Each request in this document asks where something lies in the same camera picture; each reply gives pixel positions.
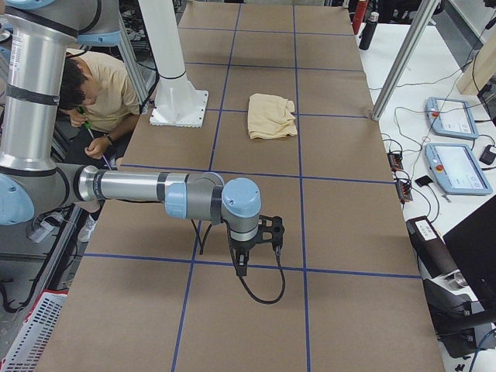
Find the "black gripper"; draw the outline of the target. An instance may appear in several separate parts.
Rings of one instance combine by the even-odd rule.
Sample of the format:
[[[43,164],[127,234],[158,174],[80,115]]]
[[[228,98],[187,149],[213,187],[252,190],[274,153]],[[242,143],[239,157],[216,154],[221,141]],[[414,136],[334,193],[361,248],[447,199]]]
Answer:
[[[229,239],[229,252],[237,276],[246,276],[250,251],[266,241],[261,236],[255,236],[247,241]]]

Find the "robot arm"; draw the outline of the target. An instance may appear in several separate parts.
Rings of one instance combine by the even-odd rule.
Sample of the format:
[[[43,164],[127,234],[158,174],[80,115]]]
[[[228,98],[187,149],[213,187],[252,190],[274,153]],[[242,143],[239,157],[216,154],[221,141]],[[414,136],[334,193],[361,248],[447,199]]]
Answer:
[[[1,223],[106,199],[161,202],[180,219],[225,223],[236,273],[261,241],[260,191],[246,178],[126,173],[103,154],[122,157],[140,104],[126,66],[106,54],[68,58],[67,48],[115,46],[115,1],[8,1],[12,49],[1,140]]]

